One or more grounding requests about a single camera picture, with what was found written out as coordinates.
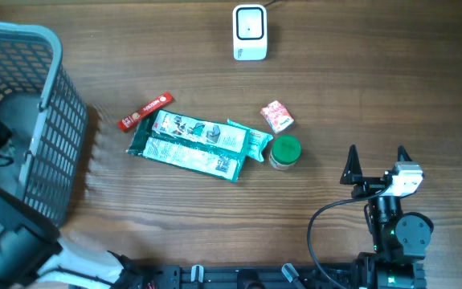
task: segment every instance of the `plastic basket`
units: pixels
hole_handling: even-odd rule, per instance
[[[62,225],[88,123],[61,65],[61,42],[42,26],[0,23],[0,120],[11,128],[12,168],[0,186]]]

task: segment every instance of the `white device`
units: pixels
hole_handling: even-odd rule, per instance
[[[267,16],[259,4],[238,5],[232,11],[234,58],[262,60],[268,49]]]

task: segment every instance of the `red candy bar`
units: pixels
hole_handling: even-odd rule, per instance
[[[140,110],[137,112],[134,112],[132,115],[125,117],[123,120],[120,120],[118,122],[118,127],[122,132],[125,132],[140,122],[140,120],[147,117],[150,113],[164,107],[172,100],[174,100],[172,95],[169,92],[165,92],[161,94],[157,99],[150,101],[143,108],[140,108]]]

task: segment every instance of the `wood grain surface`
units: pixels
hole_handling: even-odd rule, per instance
[[[426,175],[403,209],[435,223],[429,287],[462,288],[462,4],[397,3],[275,4],[268,58],[242,63],[232,57],[234,3],[0,7],[0,21],[61,38],[89,106],[63,233],[149,263],[310,264],[310,216],[350,197],[339,185],[349,146],[365,175],[380,176],[401,144]],[[173,112],[265,132],[260,109],[279,100],[303,156],[284,173],[249,159],[232,184],[127,155],[133,134],[117,121],[164,91]],[[362,204],[330,210],[313,232],[326,262],[372,251]]]

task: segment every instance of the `green lid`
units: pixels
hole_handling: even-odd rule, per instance
[[[301,143],[294,136],[281,136],[273,143],[272,156],[282,165],[291,165],[301,156]]]

